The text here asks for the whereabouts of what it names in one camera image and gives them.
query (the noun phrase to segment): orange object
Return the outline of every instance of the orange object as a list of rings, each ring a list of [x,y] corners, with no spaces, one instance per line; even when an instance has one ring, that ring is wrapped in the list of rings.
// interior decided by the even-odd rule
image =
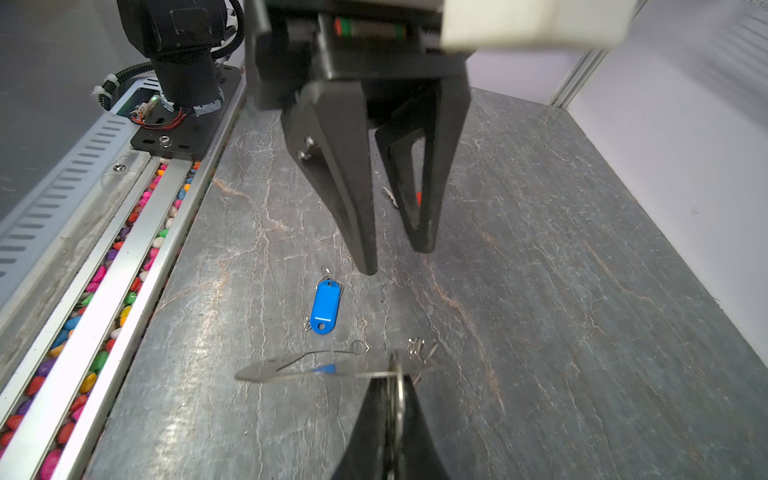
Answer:
[[[21,425],[23,419],[23,415],[11,415],[8,417],[8,421],[5,424],[11,430],[16,430],[18,426]]]
[[[85,376],[85,380],[83,380],[83,383],[80,385],[80,393],[88,393],[91,391],[92,388],[94,388],[94,384],[96,383],[96,374],[91,372],[88,373]]]
[[[70,435],[72,435],[72,430],[74,430],[74,422],[69,422],[68,424],[61,427],[61,430],[58,431],[58,437],[56,437],[56,440],[58,440],[58,442],[62,445],[67,443]]]
[[[57,356],[61,355],[61,351],[64,349],[64,345],[66,345],[66,344],[67,343],[64,342],[61,345],[57,346],[56,348],[54,348],[53,350],[48,352],[48,355],[52,356],[53,358],[56,358]]]
[[[33,396],[35,393],[37,393],[40,390],[40,387],[43,386],[44,381],[44,376],[36,376],[33,378],[27,387],[27,391],[25,392],[26,396]]]
[[[72,413],[75,410],[79,409],[80,407],[85,405],[87,400],[88,400],[88,396],[87,395],[80,395],[79,397],[74,399],[74,402],[72,402],[72,406],[69,407],[69,412]]]

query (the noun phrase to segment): yellow pebble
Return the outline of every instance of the yellow pebble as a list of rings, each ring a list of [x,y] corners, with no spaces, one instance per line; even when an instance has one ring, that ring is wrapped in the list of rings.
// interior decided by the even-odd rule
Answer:
[[[57,346],[56,348],[48,352],[48,356],[52,356],[53,358],[56,358],[57,356],[59,356],[59,354],[61,354],[61,351],[64,349],[64,345],[66,344],[67,343],[64,342],[61,345]]]
[[[90,392],[91,389],[94,388],[94,383],[96,383],[96,374],[92,372],[88,373],[88,376],[83,380],[83,384],[80,385],[80,393]]]

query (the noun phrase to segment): colorful pebble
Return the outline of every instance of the colorful pebble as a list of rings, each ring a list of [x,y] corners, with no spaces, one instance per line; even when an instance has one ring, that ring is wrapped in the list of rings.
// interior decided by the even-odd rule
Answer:
[[[72,430],[74,430],[74,422],[67,423],[61,427],[61,430],[58,431],[58,437],[56,437],[56,440],[62,445],[66,444],[70,435],[72,435]]]
[[[37,376],[48,376],[48,374],[51,372],[51,369],[53,368],[53,364],[56,363],[56,360],[45,360],[43,363],[40,364],[38,367],[38,371],[35,373]]]
[[[79,409],[75,410],[72,414],[72,418],[77,422],[80,419],[80,415],[83,414],[83,409],[85,406],[80,407]]]
[[[27,390],[24,392],[24,394],[26,396],[33,396],[35,393],[40,391],[40,387],[43,386],[43,382],[45,382],[44,376],[36,376],[29,383],[29,386],[27,387]]]
[[[109,353],[104,351],[97,353],[96,358],[94,358],[94,362],[91,364],[91,370],[99,373],[101,369],[104,368],[104,364],[107,362],[107,357],[109,357]]]
[[[69,411],[70,412],[74,412],[75,410],[77,410],[80,407],[82,407],[83,405],[85,405],[85,403],[87,401],[88,401],[88,396],[87,395],[80,395],[79,397],[74,399],[74,402],[72,402],[72,406],[69,407]]]
[[[96,374],[91,372],[88,373],[85,376],[85,380],[83,380],[83,383],[80,384],[80,393],[88,393],[91,391],[92,388],[94,388],[94,384],[96,383]]]
[[[11,443],[11,439],[13,438],[13,432],[8,432],[2,437],[0,437],[0,445],[7,447],[9,443]]]
[[[48,352],[48,356],[52,356],[53,358],[56,358],[57,356],[61,355],[61,351],[64,349],[64,345],[67,343],[64,342],[61,345],[57,346],[54,349],[51,349],[51,351]]]
[[[104,275],[107,274],[107,267],[104,265],[101,265],[96,269],[96,274],[94,274],[94,277],[91,279],[92,283],[100,283],[104,279]]]
[[[78,325],[78,323],[80,323],[80,319],[81,318],[83,318],[83,317],[82,316],[76,316],[73,319],[67,320],[67,322],[64,324],[64,329],[65,330],[72,330],[72,329],[74,329]]]
[[[42,478],[42,480],[51,480],[53,472],[56,469],[56,465],[58,465],[58,460],[60,458],[61,449],[55,449],[53,452],[49,453],[47,457],[45,457],[43,466],[40,467],[40,478]]]
[[[8,421],[5,424],[11,430],[16,430],[18,426],[21,425],[23,419],[23,415],[11,415],[8,417]]]
[[[34,399],[27,399],[26,402],[22,403],[18,409],[16,409],[16,415],[27,415],[27,412],[29,411],[29,407],[32,406],[32,402]]]
[[[67,323],[70,323],[72,320],[75,320],[75,319],[78,319],[78,318],[80,318],[80,317],[76,316],[74,319],[67,320]],[[69,329],[62,330],[61,332],[58,333],[58,335],[56,336],[56,339],[53,341],[53,345],[51,345],[52,349],[56,348],[57,346],[59,346],[62,343],[67,341],[67,338],[69,338],[67,330],[69,330]]]

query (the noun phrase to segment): green pebble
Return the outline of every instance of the green pebble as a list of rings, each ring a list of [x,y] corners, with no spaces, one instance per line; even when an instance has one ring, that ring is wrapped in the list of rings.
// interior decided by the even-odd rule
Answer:
[[[96,358],[94,359],[94,362],[91,364],[91,370],[93,370],[96,373],[99,373],[101,369],[104,368],[104,364],[107,362],[108,356],[109,356],[109,353],[106,353],[103,350],[97,353]]]

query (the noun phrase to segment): pink pebble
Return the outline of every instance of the pink pebble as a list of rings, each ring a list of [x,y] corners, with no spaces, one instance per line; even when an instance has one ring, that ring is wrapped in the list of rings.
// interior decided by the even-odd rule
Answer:
[[[47,457],[45,457],[43,466],[40,468],[40,477],[43,480],[50,480],[50,478],[53,476],[53,471],[56,469],[56,465],[58,464],[60,457],[61,449],[55,449],[53,452],[49,453]]]
[[[99,283],[104,279],[104,275],[107,274],[107,267],[104,265],[98,267],[98,270],[96,270],[96,274],[93,277],[93,280],[91,282]]]

